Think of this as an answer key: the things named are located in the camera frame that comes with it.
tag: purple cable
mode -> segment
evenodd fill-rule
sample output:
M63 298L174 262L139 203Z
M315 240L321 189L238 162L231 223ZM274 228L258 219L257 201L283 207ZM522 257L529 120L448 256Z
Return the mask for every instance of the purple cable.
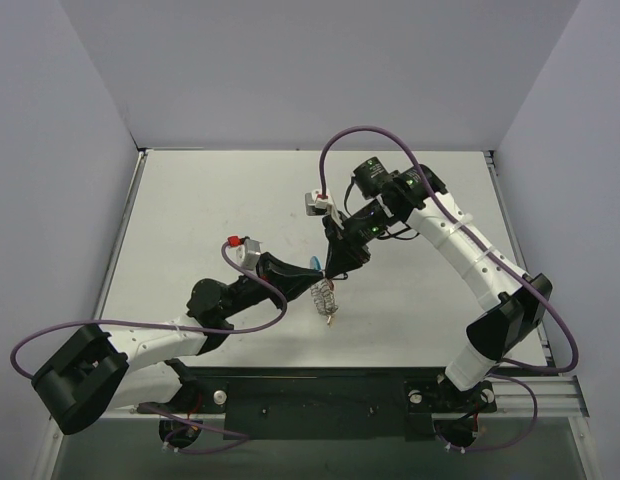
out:
M473 447L461 448L461 447L458 447L456 445L452 445L445 438L443 438L443 436L441 435L441 432L439 431L439 428L437 428L437 436L439 437L439 439L443 440L446 444L450 445L450 448L452 450L456 450L457 452L463 452L463 453L494 452L495 450L502 450L504 448L509 448L509 447L512 447L513 445L516 445L521 440L523 440L528 435L530 435L532 430L534 430L534 427L537 424L537 419L538 419L538 416L539 416L539 404L537 402L537 396L534 394L532 389L528 385L523 383L521 380L519 380L518 378L505 377L503 375L489 375L489 376L492 377L492 378L496 378L498 380L507 380L509 382L516 383L517 385L522 386L523 388L525 388L528 391L528 393L530 394L530 398L532 399L532 409L533 409L532 410L532 419L530 420L530 423L528 424L528 428L526 428L521 433L521 435L519 435L518 437L515 437L515 438L513 438L512 440L510 440L508 442L502 443L501 445L492 445L492 446L474 447L474 448Z
M189 427L195 427L195 428L200 428L201 430L207 431L207 432L214 432L214 433L220 433L222 435L228 435L229 437L238 437L239 440L236 440L232 443L229 443L227 445L221 445L219 447L212 447L212 448L205 448L205 449L199 449L199 450L195 450L195 449L178 449L177 451L179 453L183 453L186 455L210 455L213 453L221 453L221 452L225 452L227 450L230 450L232 448L238 447L239 445L243 445L244 443L246 443L248 440L250 440L250 438L248 437L248 435L246 435L245 433L239 433L239 432L232 432L230 430L224 430L223 428L218 428L218 427L212 427L210 425L205 425L203 423L199 423L199 422L195 422L192 420L189 420L187 418L183 418L183 417L179 417L177 415L174 415L172 413L166 412L164 410L161 410L159 408L156 408L148 403L142 403L139 405L139 408L147 410L149 412L152 412L156 415L160 415L162 417L166 417L169 418L170 420L174 420L176 422L180 422L184 425L187 425L186 427L183 428L179 428L177 430L174 430L172 432L170 432L168 435L166 435L166 438L164 439L164 442L168 442L170 441L170 439L176 435L179 432L184 431L185 429L189 428Z
M410 150L410 147L408 147L408 145L403 140L401 140L399 137L397 137L394 133L384 128L375 127L371 125L360 125L360 126L350 127L345 130L342 130L341 132L337 133L334 137L332 137L330 140L328 140L328 143L326 143L326 145L323 147L323 150L321 151L321 156L319 157L319 178L321 180L321 194L323 196L326 195L326 191L327 191L325 162L326 162L326 156L328 154L328 150L330 150L330 147L332 147L332 145L334 145L334 143L340 138L343 138L346 135L350 135L351 133L356 133L356 132L378 133L380 135L383 135L389 138L394 143L396 143L399 147L401 147L401 150L404 151L404 153L408 156L408 158L414 165L414 168L419 174L419 177L421 178L421 182L423 183L423 186L426 189L426 192L428 192L428 195L430 196L430 198L432 198L432 201L434 202L434 204L439 208L439 210L441 210L441 212L443 212L443 214L448 218L448 220L450 220L450 222L452 222L453 224L456 224L458 222L457 219L454 217L454 215L452 215L448 211L448 209L446 209L446 207L441 203L441 200L437 198L435 191L432 189L432 185L430 185L430 182L428 182L425 172L421 168L421 165L417 161L417 158L414 156L414 154ZM499 257L497 257L494 253L488 252L488 247L484 245L484 243L479 239L479 237L477 237L472 232L472 230L470 230L466 225L463 225L463 224L461 225L460 229L463 233L465 233L470 238L470 240L472 240L472 242L477 247L479 247L479 249L482 252L486 253L486 256L490 260L492 260L495 264L501 267L503 271L505 271L512 278L514 278L517 282L519 282L526 290L528 290L539 301L539 303L541 303L541 305L544 306L544 308L548 311L548 313L550 313L552 318L554 318L555 322L557 322L557 325L559 326L563 334L566 336L566 339L568 340L568 343L570 344L570 350L572 351L572 359L566 367L543 367L543 366L538 366L538 365L529 365L527 363L523 363L518 360L510 360L510 359L502 359L502 362L510 363L518 367L526 368L533 372L546 373L546 374L567 373L567 372L571 372L572 370L574 370L577 364L579 363L579 347L577 346L577 342L574 339L572 333L570 332L570 329L566 325L563 318L561 318L561 315L559 315L559 312L550 304L550 302L548 302L548 300L546 300L546 298L543 295L541 295L532 285L530 285L530 283L528 283L524 278L517 275L517 273L514 270L512 270L508 265L502 262L499 259Z
M260 332L261 330L265 330L266 328L276 325L277 323L279 323L279 321L281 321L281 319L285 316L286 312L288 311L288 301L286 300L286 297L283 295L283 293L281 293L275 287L270 285L267 281L259 278L254 273L244 268L241 268L239 265L237 265L232 260L230 260L230 258L228 257L228 253L227 253L227 249L229 246L230 244L228 242L225 242L221 246L221 256L226 261L226 263L230 265L232 268L234 268L236 271L241 273L242 275L245 275L251 280L254 280L255 282L266 287L268 290L274 293L279 298L279 300L281 300L281 311L273 320L269 321L268 323L264 323L263 325L259 325L257 327L243 328L241 330L220 330L217 328L181 327L181 326L177 329L172 325L160 325L156 323L147 323L147 322L129 322L125 320L80 320L76 322L61 323L59 325L53 325L51 327L44 328L43 330L39 330L38 332L28 335L26 338L24 338L19 343L17 343L12 349L12 351L10 352L10 364L12 365L12 368L14 368L17 371L17 373L20 374L21 376L29 380L32 380L32 374L25 371L23 368L21 368L21 365L19 365L19 362L17 361L17 353L24 345L26 345L27 343L30 343L32 340L36 338L42 337L43 335L47 335L48 333L56 332L58 330L63 330L66 328L82 327L84 325L90 325L90 324L113 325L116 327L151 328L154 330L182 330L184 332L195 332L195 333L220 333L223 335L237 335L240 333Z

